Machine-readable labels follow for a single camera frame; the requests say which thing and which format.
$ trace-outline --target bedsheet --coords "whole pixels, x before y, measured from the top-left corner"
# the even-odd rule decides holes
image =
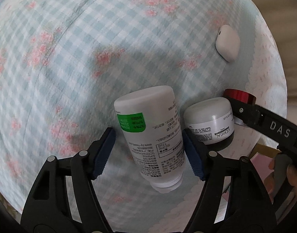
[[[234,63],[215,49],[224,24],[241,38]],[[251,0],[1,0],[1,194],[22,212],[49,155],[72,156],[112,126],[117,141],[94,181],[112,228],[183,230],[203,183],[186,164],[180,187],[155,191],[141,177],[113,107],[118,97],[157,85],[173,88],[181,117],[225,88],[246,90],[259,105],[286,116],[281,59]],[[248,155],[260,137],[236,126],[221,154]],[[68,195],[80,220],[69,179]],[[222,203],[218,220],[224,211]]]

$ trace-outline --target white jar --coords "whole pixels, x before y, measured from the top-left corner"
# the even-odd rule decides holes
[[[198,141],[211,150],[222,150],[233,140],[234,118],[226,98],[217,97],[193,104],[185,110],[184,121]]]
[[[170,86],[142,89],[118,98],[114,108],[141,175],[160,193],[182,183],[182,132]]]

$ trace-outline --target red lid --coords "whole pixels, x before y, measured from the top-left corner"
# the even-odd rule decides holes
[[[256,101],[256,97],[254,95],[237,89],[225,89],[223,97],[230,97],[251,105],[255,104]]]

